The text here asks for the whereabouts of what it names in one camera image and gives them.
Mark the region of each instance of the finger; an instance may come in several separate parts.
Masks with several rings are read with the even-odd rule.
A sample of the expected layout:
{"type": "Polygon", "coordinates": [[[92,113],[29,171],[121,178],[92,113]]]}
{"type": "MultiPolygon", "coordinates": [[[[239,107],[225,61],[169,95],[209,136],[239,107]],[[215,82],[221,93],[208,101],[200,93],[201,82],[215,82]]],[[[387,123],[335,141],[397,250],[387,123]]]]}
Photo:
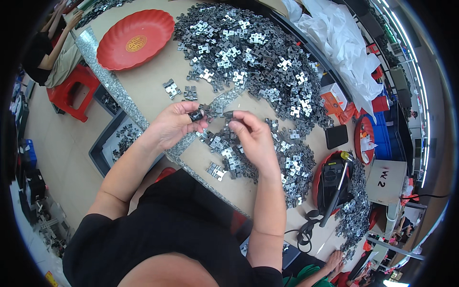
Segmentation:
{"type": "Polygon", "coordinates": [[[187,125],[186,129],[187,129],[187,132],[189,132],[189,133],[192,132],[192,131],[198,131],[200,133],[204,132],[203,127],[201,125],[199,125],[197,122],[187,125]]]}
{"type": "Polygon", "coordinates": [[[230,121],[228,127],[236,133],[242,144],[249,144],[253,141],[253,138],[250,135],[249,130],[243,123],[239,121],[230,121]]]}
{"type": "Polygon", "coordinates": [[[199,103],[195,101],[181,101],[175,103],[174,105],[178,105],[180,108],[183,108],[185,113],[189,113],[199,109],[199,103]]]}
{"type": "Polygon", "coordinates": [[[249,111],[233,111],[233,117],[243,120],[254,132],[263,127],[263,122],[249,111]]]}
{"type": "Polygon", "coordinates": [[[207,129],[208,126],[209,126],[209,124],[206,122],[206,116],[204,116],[203,119],[197,121],[197,123],[198,123],[201,127],[203,127],[204,129],[207,129]]]}

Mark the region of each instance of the red scalloped plate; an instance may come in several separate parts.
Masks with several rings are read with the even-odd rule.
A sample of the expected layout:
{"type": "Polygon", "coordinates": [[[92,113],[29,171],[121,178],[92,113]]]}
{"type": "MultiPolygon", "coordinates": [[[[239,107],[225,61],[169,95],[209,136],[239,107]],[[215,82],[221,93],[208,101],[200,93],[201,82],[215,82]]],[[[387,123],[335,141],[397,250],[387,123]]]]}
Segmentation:
{"type": "Polygon", "coordinates": [[[115,71],[141,66],[166,45],[174,25],[174,18],[163,10],[143,10],[126,16],[102,37],[97,62],[115,71]]]}

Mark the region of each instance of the cardboard box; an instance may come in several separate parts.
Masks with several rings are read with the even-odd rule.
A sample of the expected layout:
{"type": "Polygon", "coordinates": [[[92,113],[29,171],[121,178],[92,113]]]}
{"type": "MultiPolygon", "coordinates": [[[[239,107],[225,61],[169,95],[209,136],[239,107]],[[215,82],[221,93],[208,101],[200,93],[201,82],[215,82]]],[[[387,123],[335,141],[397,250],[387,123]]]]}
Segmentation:
{"type": "Polygon", "coordinates": [[[320,96],[325,99],[327,115],[340,113],[346,109],[347,99],[337,83],[320,88],[320,96]]]}

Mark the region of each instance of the forearm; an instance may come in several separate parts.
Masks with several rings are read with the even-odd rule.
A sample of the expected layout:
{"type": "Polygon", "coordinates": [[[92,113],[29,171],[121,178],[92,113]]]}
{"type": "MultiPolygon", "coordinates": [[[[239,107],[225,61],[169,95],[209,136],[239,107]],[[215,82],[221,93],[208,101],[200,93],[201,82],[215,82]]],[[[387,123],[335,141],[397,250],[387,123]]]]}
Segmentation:
{"type": "Polygon", "coordinates": [[[319,281],[320,279],[322,279],[325,276],[327,276],[328,273],[330,273],[330,272],[331,272],[331,270],[326,268],[326,267],[321,268],[319,271],[315,272],[311,276],[309,276],[309,277],[305,278],[303,281],[301,281],[297,285],[297,287],[311,287],[312,285],[317,283],[317,281],[319,281]]]}
{"type": "Polygon", "coordinates": [[[280,169],[277,167],[269,174],[260,174],[258,178],[253,229],[283,238],[286,217],[285,194],[282,189],[280,169]]]}
{"type": "Polygon", "coordinates": [[[54,36],[54,33],[56,32],[57,25],[59,25],[59,21],[61,20],[61,15],[62,15],[62,10],[58,10],[53,23],[51,24],[50,30],[48,31],[48,39],[52,39],[54,36]]]}
{"type": "Polygon", "coordinates": [[[327,276],[327,281],[328,281],[328,282],[331,282],[337,275],[338,275],[338,273],[331,272],[331,273],[327,276]]]}
{"type": "Polygon", "coordinates": [[[113,165],[99,192],[111,194],[129,206],[148,169],[162,152],[157,133],[147,129],[113,165]]]}
{"type": "Polygon", "coordinates": [[[67,38],[68,32],[69,32],[68,29],[64,29],[59,40],[54,46],[53,51],[51,51],[51,53],[49,54],[48,61],[46,64],[47,70],[51,70],[54,67],[54,63],[56,62],[57,57],[59,56],[59,53],[61,52],[62,47],[64,46],[64,42],[65,42],[65,39],[67,38]]]}
{"type": "Polygon", "coordinates": [[[285,195],[280,170],[260,174],[247,252],[252,267],[269,266],[282,271],[285,221],[285,195]]]}
{"type": "Polygon", "coordinates": [[[51,15],[51,18],[50,18],[49,21],[46,23],[46,25],[43,26],[43,28],[41,29],[40,32],[46,32],[46,31],[48,31],[48,29],[49,29],[50,26],[51,26],[51,23],[53,23],[54,18],[56,17],[56,13],[57,13],[57,11],[54,11],[54,12],[53,12],[53,14],[51,15]]]}

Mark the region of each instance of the hand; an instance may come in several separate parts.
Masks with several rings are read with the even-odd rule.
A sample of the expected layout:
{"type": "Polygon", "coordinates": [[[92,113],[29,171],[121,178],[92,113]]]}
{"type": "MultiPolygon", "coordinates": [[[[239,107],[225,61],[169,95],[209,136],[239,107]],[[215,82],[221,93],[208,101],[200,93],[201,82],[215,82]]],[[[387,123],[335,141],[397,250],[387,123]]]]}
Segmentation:
{"type": "Polygon", "coordinates": [[[62,0],[60,1],[58,4],[56,4],[56,6],[54,6],[54,12],[62,12],[64,11],[65,7],[66,7],[66,4],[67,4],[67,1],[66,0],[62,0]]]}
{"type": "Polygon", "coordinates": [[[78,22],[80,22],[82,17],[83,17],[83,10],[76,12],[73,18],[67,23],[67,26],[65,27],[65,29],[67,29],[67,31],[71,31],[73,28],[75,28],[78,22]]]}
{"type": "Polygon", "coordinates": [[[340,263],[338,263],[338,265],[335,267],[335,269],[333,270],[333,273],[335,274],[340,274],[341,271],[343,271],[344,269],[344,262],[343,261],[340,261],[340,263]]]}
{"type": "Polygon", "coordinates": [[[145,133],[152,133],[152,137],[158,138],[161,149],[173,147],[186,134],[192,131],[204,132],[208,124],[203,118],[192,123],[187,113],[199,108],[199,103],[193,101],[181,101],[165,108],[150,124],[145,133]]]}
{"type": "Polygon", "coordinates": [[[334,270],[338,266],[338,264],[341,262],[343,255],[344,253],[339,250],[336,250],[335,252],[333,252],[330,258],[328,259],[327,263],[325,264],[325,268],[327,268],[330,271],[334,270]]]}
{"type": "Polygon", "coordinates": [[[228,127],[239,137],[244,153],[259,173],[271,176],[280,172],[269,126],[251,112],[234,111],[233,117],[241,121],[232,120],[228,127]]]}

